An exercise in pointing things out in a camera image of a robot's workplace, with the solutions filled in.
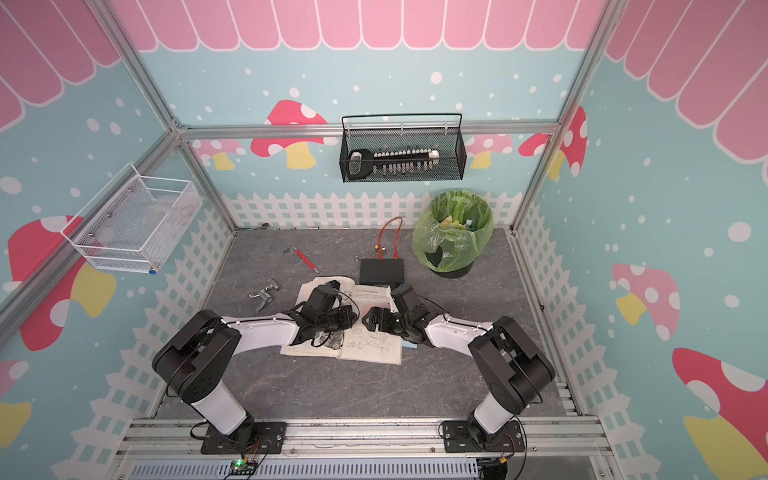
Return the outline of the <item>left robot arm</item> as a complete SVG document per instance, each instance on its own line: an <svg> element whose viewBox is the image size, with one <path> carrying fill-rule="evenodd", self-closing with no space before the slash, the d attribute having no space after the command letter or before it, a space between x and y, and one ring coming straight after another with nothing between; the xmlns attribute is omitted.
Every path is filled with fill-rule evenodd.
<svg viewBox="0 0 768 480"><path fill-rule="evenodd" d="M250 419L223 382L233 356L312 342L318 333L352 328L360 314L361 309L335 280L315 287L307 300L293 308L269 316L224 317L205 309L155 354L151 366L217 433L233 438Z"/></svg>

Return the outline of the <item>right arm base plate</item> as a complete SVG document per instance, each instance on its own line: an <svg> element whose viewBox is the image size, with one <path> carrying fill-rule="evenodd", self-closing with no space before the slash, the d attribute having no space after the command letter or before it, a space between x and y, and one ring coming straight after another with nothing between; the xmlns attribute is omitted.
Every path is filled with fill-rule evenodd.
<svg viewBox="0 0 768 480"><path fill-rule="evenodd" d="M504 455L524 452L525 441L519 421L510 420L497 433L488 434L468 420L445 420L438 427L447 453L495 452Z"/></svg>

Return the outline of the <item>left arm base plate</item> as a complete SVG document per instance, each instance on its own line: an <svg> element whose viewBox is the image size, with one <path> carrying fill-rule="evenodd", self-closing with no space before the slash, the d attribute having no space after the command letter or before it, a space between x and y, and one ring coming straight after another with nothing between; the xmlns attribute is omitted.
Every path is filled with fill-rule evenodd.
<svg viewBox="0 0 768 480"><path fill-rule="evenodd" d="M230 434L209 426L202 437L203 455L280 454L286 437L285 422L255 422L247 419Z"/></svg>

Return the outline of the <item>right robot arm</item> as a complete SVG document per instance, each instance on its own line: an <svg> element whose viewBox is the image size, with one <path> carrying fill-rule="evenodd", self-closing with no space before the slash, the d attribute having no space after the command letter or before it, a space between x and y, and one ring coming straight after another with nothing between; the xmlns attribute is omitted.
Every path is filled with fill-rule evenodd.
<svg viewBox="0 0 768 480"><path fill-rule="evenodd" d="M394 306L370 308L362 324L371 332L472 357L488 388L469 417L476 433L491 438L530 404L543 401L543 390L555 379L554 366L513 318L456 318L408 284L390 296Z"/></svg>

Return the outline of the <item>sketch drawing book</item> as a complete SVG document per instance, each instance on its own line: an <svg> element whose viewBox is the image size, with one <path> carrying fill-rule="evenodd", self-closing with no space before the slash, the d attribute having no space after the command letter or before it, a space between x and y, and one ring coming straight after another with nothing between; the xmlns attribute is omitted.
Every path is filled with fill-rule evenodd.
<svg viewBox="0 0 768 480"><path fill-rule="evenodd" d="M349 277L317 277L301 286L296 303L308 301L315 287L333 281L338 283L341 294L332 308L349 306L349 313L356 315L354 324L349 329L333 332L316 330L297 345L283 346L280 354L399 365L401 341L391 334L369 331L362 323L362 318L374 307L382 308L385 313L392 311L394 301L390 287L357 285Z"/></svg>

